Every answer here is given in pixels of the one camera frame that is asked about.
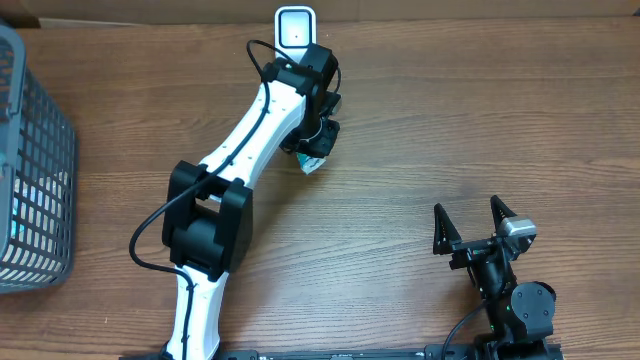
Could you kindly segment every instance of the gray plastic basket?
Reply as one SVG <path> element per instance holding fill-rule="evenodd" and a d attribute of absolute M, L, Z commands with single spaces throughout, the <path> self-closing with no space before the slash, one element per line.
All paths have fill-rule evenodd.
<path fill-rule="evenodd" d="M 0 26 L 0 293 L 42 288 L 73 267 L 77 140 Z"/>

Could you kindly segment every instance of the wooden table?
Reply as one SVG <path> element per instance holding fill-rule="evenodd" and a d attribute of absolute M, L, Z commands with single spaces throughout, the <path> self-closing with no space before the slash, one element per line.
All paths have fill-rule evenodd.
<path fill-rule="evenodd" d="M 181 159 L 199 161 L 250 105 L 244 50 L 271 25 L 24 30 L 29 65 L 76 125 L 76 266 L 63 286 L 0 298 L 0 359 L 116 359 L 169 338 L 175 278 L 127 246 Z M 568 359 L 640 351 L 640 19 L 320 24 L 340 60 L 342 131 L 305 176 L 279 153 L 255 236 L 225 292 L 229 348 L 441 343 L 476 304 L 431 253 L 442 202 L 465 239 L 499 194 L 537 222 L 519 280 L 558 293 Z M 169 264 L 160 223 L 139 251 Z M 487 331 L 484 317 L 456 342 Z"/>

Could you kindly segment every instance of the cable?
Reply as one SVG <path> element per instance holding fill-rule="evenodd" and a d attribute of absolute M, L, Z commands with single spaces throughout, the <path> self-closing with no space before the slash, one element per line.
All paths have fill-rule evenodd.
<path fill-rule="evenodd" d="M 467 316 L 462 318 L 462 320 L 460 320 L 460 322 L 453 329 L 451 329 L 449 336 L 447 336 L 447 340 L 445 340 L 444 344 L 442 345 L 442 353 L 440 354 L 441 360 L 447 359 L 447 348 L 449 347 L 449 343 L 451 343 L 451 340 L 453 340 L 453 337 L 456 335 L 458 330 L 460 330 L 462 325 L 464 325 L 467 321 L 471 320 L 474 316 L 478 315 L 478 313 L 482 311 L 484 308 L 486 308 L 488 304 L 489 304 L 488 300 L 483 300 L 482 303 L 477 308 L 475 308 L 472 312 L 468 313 Z"/>
<path fill-rule="evenodd" d="M 222 172 L 222 170 L 224 170 L 225 167 L 227 167 L 229 164 L 231 164 L 233 159 L 238 155 L 238 153 L 240 153 L 242 148 L 249 142 L 249 140 L 251 140 L 251 137 L 258 130 L 258 127 L 260 127 L 260 124 L 262 123 L 262 121 L 264 120 L 265 116 L 269 112 L 269 104 L 271 102 L 271 93 L 269 91 L 269 84 L 264 79 L 264 72 L 260 68 L 260 65 L 258 64 L 258 62 L 256 61 L 256 58 L 253 56 L 253 53 L 251 52 L 251 44 L 253 44 L 253 43 L 268 47 L 268 48 L 270 48 L 272 50 L 275 50 L 278 53 L 280 53 L 281 55 L 283 55 L 285 58 L 287 58 L 287 60 L 295 63 L 295 61 L 293 61 L 287 54 L 285 54 L 284 52 L 282 52 L 279 49 L 276 49 L 271 44 L 265 43 L 264 41 L 260 41 L 260 40 L 249 40 L 247 42 L 247 53 L 249 54 L 249 59 L 251 59 L 251 62 L 256 67 L 256 70 L 258 71 L 258 74 L 260 74 L 260 81 L 264 85 L 265 102 L 264 102 L 264 107 L 262 108 L 262 112 L 260 113 L 260 116 L 258 117 L 258 120 L 256 120 L 256 123 L 253 125 L 251 130 L 249 130 L 247 135 L 242 139 L 240 144 L 238 144 L 238 146 L 231 152 L 231 154 L 229 154 L 224 159 L 222 164 L 217 169 L 215 169 L 214 171 L 209 173 L 207 175 L 207 177 L 205 177 L 200 182 L 198 182 L 198 183 L 196 183 L 194 185 L 191 185 L 185 191 L 180 193 L 180 195 L 178 195 L 175 198 L 171 199 L 170 201 L 166 202 L 164 205 L 162 205 L 156 211 L 154 211 L 151 215 L 149 215 L 149 217 L 147 217 L 147 219 L 144 220 L 138 226 L 136 231 L 134 231 L 133 235 L 131 236 L 131 240 L 129 241 L 129 255 L 131 256 L 131 259 L 133 260 L 133 262 L 135 262 L 139 266 L 141 266 L 143 268 L 146 268 L 146 269 L 157 270 L 157 271 L 163 271 L 163 272 L 167 272 L 167 273 L 171 273 L 171 274 L 176 274 L 176 275 L 181 276 L 182 278 L 184 278 L 185 281 L 187 282 L 187 291 L 189 292 L 189 297 L 187 299 L 187 310 L 185 312 L 185 319 L 184 319 L 184 323 L 183 323 L 184 327 L 182 329 L 182 360 L 187 360 L 187 348 L 188 348 L 187 347 L 187 341 L 189 339 L 189 336 L 188 336 L 189 318 L 191 317 L 191 307 L 192 307 L 192 304 L 193 304 L 193 288 L 194 288 L 193 280 L 191 280 L 191 277 L 189 276 L 189 274 L 187 274 L 187 273 L 185 273 L 183 271 L 176 270 L 174 268 L 170 268 L 170 267 L 167 267 L 167 266 L 148 263 L 148 262 L 145 262 L 145 261 L 141 260 L 138 257 L 138 255 L 136 254 L 136 243 L 138 242 L 138 238 L 140 237 L 142 232 L 144 232 L 144 230 L 147 227 L 149 227 L 149 225 L 151 225 L 158 217 L 160 217 L 160 215 L 162 215 L 165 211 L 167 211 L 168 208 L 173 206 L 173 204 L 175 204 L 176 202 L 178 202 L 181 199 L 185 198 L 186 196 L 190 196 L 193 193 L 197 193 L 200 189 L 202 189 L 203 187 L 208 185 L 210 182 L 215 180 L 216 176 L 220 172 Z"/>

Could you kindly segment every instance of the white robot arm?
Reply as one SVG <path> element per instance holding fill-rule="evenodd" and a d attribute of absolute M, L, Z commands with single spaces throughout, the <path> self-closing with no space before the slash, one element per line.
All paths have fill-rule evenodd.
<path fill-rule="evenodd" d="M 314 43 L 313 10 L 303 6 L 278 10 L 272 49 L 279 56 L 264 69 L 250 52 L 252 42 L 271 46 L 259 41 L 247 45 L 262 80 L 253 104 L 199 165 L 180 162 L 171 174 L 162 241 L 171 248 L 175 269 L 146 266 L 135 256 L 134 239 L 140 228 L 132 238 L 130 253 L 136 263 L 179 275 L 173 335 L 162 354 L 139 359 L 214 357 L 220 344 L 224 286 L 251 240 L 252 193 L 260 174 L 278 147 L 319 160 L 329 155 L 336 141 L 340 128 L 329 116 L 339 108 L 341 96 L 327 87 L 336 71 L 339 74 L 338 62 L 331 50 Z M 198 205 L 197 198 L 218 201 L 220 211 Z"/>
<path fill-rule="evenodd" d="M 304 114 L 306 99 L 296 93 L 295 88 L 281 82 L 269 84 L 271 91 L 270 110 L 263 119 L 249 142 L 234 158 L 233 164 L 226 166 L 218 176 L 229 182 L 241 179 L 247 188 L 253 189 L 260 174 L 273 156 L 284 138 L 300 125 Z M 242 118 L 231 135 L 214 152 L 206 156 L 200 164 L 207 166 L 207 171 L 217 169 L 226 157 L 237 148 L 246 134 L 256 123 L 264 106 L 264 84 L 253 105 Z M 211 195 L 212 200 L 220 198 Z M 189 360 L 209 360 L 213 358 L 220 343 L 218 334 L 218 318 L 222 305 L 222 294 L 229 276 L 228 272 L 217 281 L 210 281 L 207 275 L 190 266 L 183 266 L 191 277 L 195 288 L 189 323 L 189 341 L 187 353 Z M 187 308 L 187 282 L 178 277 L 178 301 L 173 336 L 167 344 L 167 352 L 174 360 L 181 360 L 184 313 Z"/>

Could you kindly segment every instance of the wire mesh basket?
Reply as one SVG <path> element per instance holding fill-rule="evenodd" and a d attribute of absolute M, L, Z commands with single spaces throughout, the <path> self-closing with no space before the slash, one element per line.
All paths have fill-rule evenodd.
<path fill-rule="evenodd" d="M 0 293 L 59 284 L 73 267 L 77 140 L 0 26 Z"/>

